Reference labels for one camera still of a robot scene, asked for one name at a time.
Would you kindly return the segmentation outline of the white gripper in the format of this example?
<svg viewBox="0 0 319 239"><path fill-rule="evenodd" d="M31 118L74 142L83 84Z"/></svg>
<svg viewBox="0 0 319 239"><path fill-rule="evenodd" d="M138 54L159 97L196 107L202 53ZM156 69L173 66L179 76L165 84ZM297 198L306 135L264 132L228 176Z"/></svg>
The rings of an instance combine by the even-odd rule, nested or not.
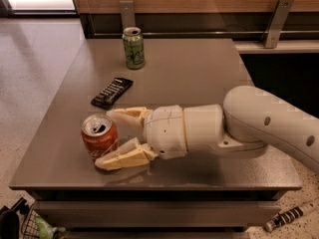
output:
<svg viewBox="0 0 319 239"><path fill-rule="evenodd" d="M153 111L146 107L114 109L107 111L106 115L116 124L144 129L147 143L140 144L136 137L130 139L118 149L97 158L97 168L111 171L148 164L158 155L162 159L186 155L183 110L180 106L160 107Z"/></svg>

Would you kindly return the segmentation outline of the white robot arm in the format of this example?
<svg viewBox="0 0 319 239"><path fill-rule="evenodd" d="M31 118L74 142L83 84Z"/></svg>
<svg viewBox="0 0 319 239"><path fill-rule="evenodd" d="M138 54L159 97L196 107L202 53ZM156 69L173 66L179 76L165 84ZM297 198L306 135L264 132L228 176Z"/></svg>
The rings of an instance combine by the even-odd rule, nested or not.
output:
<svg viewBox="0 0 319 239"><path fill-rule="evenodd" d="M319 119L255 87L230 90L222 105L116 109L107 116L140 129L145 142L133 138L99 157L95 166L103 170L141 166L158 157L172 159L195 151L254 158L272 145L319 172Z"/></svg>

